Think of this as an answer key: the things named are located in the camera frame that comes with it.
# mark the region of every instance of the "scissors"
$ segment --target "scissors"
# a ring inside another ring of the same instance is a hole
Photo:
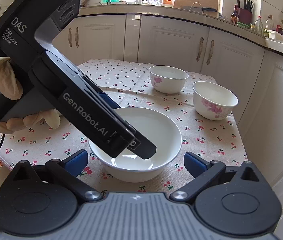
[[[247,0],[246,9],[251,12],[253,7],[254,7],[254,3],[251,2],[250,0]]]

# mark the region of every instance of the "tablecloth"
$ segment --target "tablecloth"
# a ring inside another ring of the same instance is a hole
[[[154,179],[127,183],[114,178],[91,152],[87,137],[64,117],[61,117],[58,129],[51,129],[42,120],[33,127],[7,135],[0,150],[1,162],[10,169],[23,159],[29,160],[32,165],[41,165],[52,158],[65,159],[80,149],[86,149],[89,153],[88,166],[78,177],[106,195],[108,191],[162,191],[168,194],[175,191],[193,179],[184,168],[183,159],[187,151],[207,161],[221,160],[229,166],[240,165],[247,159],[232,114],[225,120],[212,121],[202,117],[193,107],[192,84],[200,80],[216,83],[212,77],[189,72],[183,90],[168,95],[152,88],[148,73],[150,66],[95,59],[78,67],[121,107],[151,108],[166,114],[177,124],[182,132],[182,149]]]

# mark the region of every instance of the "water in bowl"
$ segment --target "water in bowl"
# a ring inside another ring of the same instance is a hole
[[[118,168],[127,170],[149,170],[153,168],[154,161],[152,158],[143,160],[130,150],[125,149],[119,156],[111,159],[111,163]]]

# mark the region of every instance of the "knife block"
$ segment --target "knife block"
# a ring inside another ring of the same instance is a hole
[[[253,17],[251,11],[245,10],[245,9],[243,9],[243,8],[239,8],[239,9],[238,9],[238,16],[239,16],[239,21],[240,21],[241,23],[244,23],[244,24],[246,24],[246,25],[248,25],[248,26],[251,25],[251,23],[252,23],[252,17]]]

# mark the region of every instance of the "hand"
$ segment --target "hand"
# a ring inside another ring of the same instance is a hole
[[[9,63],[8,57],[0,57],[0,92],[11,100],[21,98],[23,89],[19,81],[16,79],[14,71]],[[0,122],[0,132],[4,134],[12,134],[15,131],[22,130],[32,126],[45,119],[51,128],[58,128],[60,124],[61,113],[56,109],[39,112],[25,116],[24,118],[11,118],[7,122]]]

